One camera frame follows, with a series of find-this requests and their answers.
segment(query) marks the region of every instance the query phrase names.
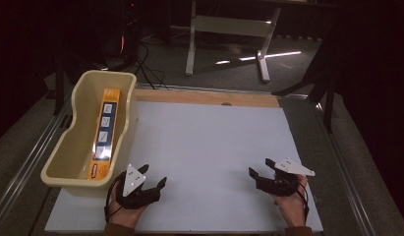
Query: hand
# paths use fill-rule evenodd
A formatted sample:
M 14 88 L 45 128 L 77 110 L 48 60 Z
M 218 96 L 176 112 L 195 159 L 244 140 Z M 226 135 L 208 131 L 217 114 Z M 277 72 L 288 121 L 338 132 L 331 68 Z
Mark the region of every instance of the hand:
M 308 179 L 303 175 L 296 176 L 299 179 L 300 184 L 306 187 Z M 299 185 L 298 191 L 304 195 L 305 190 L 301 185 Z M 306 226 L 304 210 L 305 203 L 297 193 L 294 193 L 289 197 L 278 197 L 275 195 L 272 195 L 272 197 L 274 198 L 274 204 L 279 207 L 288 227 Z
M 115 186 L 112 189 L 112 193 L 110 193 L 111 201 L 109 204 L 109 214 L 115 212 L 121 207 L 121 205 L 119 205 L 116 202 L 116 189 L 118 187 L 119 187 L 119 181 L 116 182 Z M 135 229 L 141 214 L 147 207 L 148 206 L 143 206 L 138 209 L 121 208 L 116 213 L 113 213 L 113 215 L 109 217 L 109 222 Z

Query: white board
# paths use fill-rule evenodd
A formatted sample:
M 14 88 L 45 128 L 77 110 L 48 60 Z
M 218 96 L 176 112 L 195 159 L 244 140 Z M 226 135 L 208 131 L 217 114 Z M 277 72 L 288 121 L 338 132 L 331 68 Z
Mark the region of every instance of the white board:
M 139 102 L 138 110 L 130 162 L 136 168 L 149 164 L 144 189 L 168 178 L 138 231 L 262 233 L 286 227 L 271 197 L 256 189 L 248 173 L 252 167 L 273 178 L 266 158 L 301 163 L 281 108 Z M 307 224 L 322 231 L 310 188 L 308 193 Z M 45 230 L 102 230 L 104 198 L 63 190 Z

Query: yellow plastic tub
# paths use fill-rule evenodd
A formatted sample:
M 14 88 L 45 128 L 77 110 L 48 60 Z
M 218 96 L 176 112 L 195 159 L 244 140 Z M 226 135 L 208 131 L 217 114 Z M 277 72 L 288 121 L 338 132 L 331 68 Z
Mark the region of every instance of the yellow plastic tub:
M 73 122 L 61 136 L 41 171 L 42 181 L 66 189 L 106 189 L 127 168 L 137 127 L 135 96 L 137 78 L 129 73 L 88 71 L 72 94 Z M 102 180 L 88 180 L 87 172 L 105 88 L 120 89 L 113 155 L 109 173 Z

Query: white desk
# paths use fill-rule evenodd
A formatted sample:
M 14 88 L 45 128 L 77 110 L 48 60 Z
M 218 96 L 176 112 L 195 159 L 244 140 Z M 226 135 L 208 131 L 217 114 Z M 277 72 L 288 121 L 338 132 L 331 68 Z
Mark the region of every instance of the white desk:
M 307 0 L 286 0 L 285 2 L 307 3 Z M 192 4 L 192 18 L 190 23 L 190 46 L 187 56 L 186 75 L 193 74 L 195 64 L 195 36 L 196 31 L 208 31 L 219 33 L 230 33 L 247 36 L 263 37 L 263 45 L 257 53 L 257 59 L 260 65 L 260 74 L 264 82 L 269 82 L 269 72 L 266 66 L 265 55 L 271 43 L 276 23 L 280 14 L 281 8 L 276 8 L 269 19 L 269 22 L 254 21 L 248 19 L 229 19 L 211 16 L 200 16 L 196 13 L 196 0 Z
M 140 219 L 138 231 L 283 230 L 285 223 L 277 207 L 268 194 L 256 189 L 248 174 L 248 167 L 253 167 L 271 177 L 266 158 L 300 161 L 282 109 L 139 102 L 139 117 L 131 163 L 136 167 L 149 164 L 144 189 L 164 176 L 168 180 L 160 201 Z M 322 231 L 308 192 L 308 225 Z M 101 231 L 104 201 L 104 191 L 95 198 L 82 198 L 62 190 L 45 230 Z

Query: metal rail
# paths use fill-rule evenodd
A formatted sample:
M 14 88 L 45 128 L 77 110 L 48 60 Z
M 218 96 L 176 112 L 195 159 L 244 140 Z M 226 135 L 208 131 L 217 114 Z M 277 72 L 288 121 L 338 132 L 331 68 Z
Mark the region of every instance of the metal rail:
M 0 198 L 0 226 L 4 221 L 5 217 L 8 215 L 11 207 L 14 205 L 19 194 L 27 183 L 31 173 L 33 172 L 36 165 L 42 158 L 46 148 L 48 147 L 51 139 L 53 138 L 55 132 L 59 128 L 59 124 L 64 118 L 64 114 L 69 108 L 71 108 L 69 102 L 71 92 L 69 91 L 66 95 L 66 101 L 60 112 L 54 116 L 48 123 L 42 135 L 39 137 L 32 151 L 26 158 L 23 165 L 20 167 L 18 172 L 14 175 L 12 180 L 9 182 L 5 192 Z
M 355 185 L 351 179 L 351 175 L 349 174 L 348 168 L 346 167 L 345 162 L 343 161 L 342 154 L 339 150 L 339 147 L 336 144 L 336 140 L 333 135 L 330 135 L 327 132 L 323 122 L 322 122 L 322 109 L 318 105 L 312 104 L 311 107 L 314 108 L 314 112 L 316 118 L 318 119 L 318 124 L 323 130 L 324 135 L 330 142 L 330 147 L 333 150 L 335 161 L 337 164 L 337 169 L 340 174 L 340 181 L 342 182 L 343 187 L 345 188 L 346 197 L 348 198 L 349 204 L 351 205 L 351 209 L 353 210 L 355 217 L 357 219 L 358 226 L 361 229 L 361 232 L 364 236 L 376 236 L 375 229 L 373 224 L 371 223 L 367 211 L 364 208 L 363 201 L 355 188 Z

